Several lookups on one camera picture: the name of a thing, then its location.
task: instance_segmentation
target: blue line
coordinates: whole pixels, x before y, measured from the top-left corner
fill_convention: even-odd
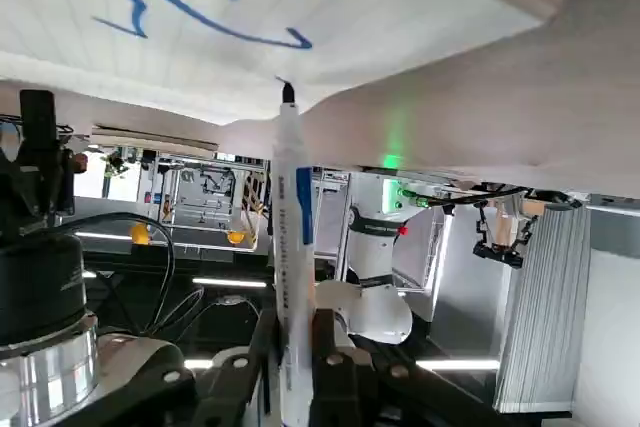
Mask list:
[[[311,167],[296,169],[296,194],[302,210],[302,243],[313,244],[313,213],[311,206]]]
[[[189,5],[185,4],[181,0],[166,0],[166,1],[173,4],[179,10],[189,15],[193,19],[201,22],[202,24],[208,27],[211,27],[212,29],[215,29],[220,33],[231,35],[238,39],[246,40],[247,42],[256,42],[261,44],[274,45],[279,47],[288,47],[291,49],[302,49],[302,50],[308,50],[313,47],[313,44],[293,27],[287,27],[286,31],[289,33],[289,35],[291,35],[296,40],[295,43],[284,42],[281,40],[265,39],[262,37],[243,34],[241,32],[237,32],[221,24],[218,24],[217,22],[214,22],[213,20],[205,17],[200,12],[194,10],[193,8],[191,8]],[[122,32],[126,32],[128,34],[136,35],[138,37],[142,37],[146,39],[147,35],[145,34],[144,29],[142,28],[141,18],[142,18],[142,14],[147,8],[147,4],[144,2],[144,0],[131,0],[131,2],[133,3],[133,9],[131,12],[131,24],[133,27],[132,29],[116,25],[104,19],[96,19],[96,20],[99,22],[102,22],[105,25],[116,28]]]

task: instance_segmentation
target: yellow object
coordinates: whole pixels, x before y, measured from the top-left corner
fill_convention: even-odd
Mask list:
[[[232,244],[239,244],[244,240],[244,232],[229,232],[227,234],[227,240]]]
[[[135,224],[131,227],[131,240],[134,244],[149,245],[149,231],[144,224]]]

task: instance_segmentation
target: silver cylinder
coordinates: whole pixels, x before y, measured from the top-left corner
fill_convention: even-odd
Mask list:
[[[87,314],[56,334],[0,349],[0,427],[48,423],[91,393],[99,375],[96,325]]]

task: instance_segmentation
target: marker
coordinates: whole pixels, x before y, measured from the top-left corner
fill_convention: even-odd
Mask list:
[[[287,427],[307,426],[313,399],[313,215],[311,167],[293,86],[285,82],[273,151],[273,240],[278,319],[284,358],[280,411]]]

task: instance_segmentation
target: paper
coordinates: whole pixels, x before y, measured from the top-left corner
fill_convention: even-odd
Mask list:
[[[1,0],[0,77],[223,124],[540,24],[503,0]]]

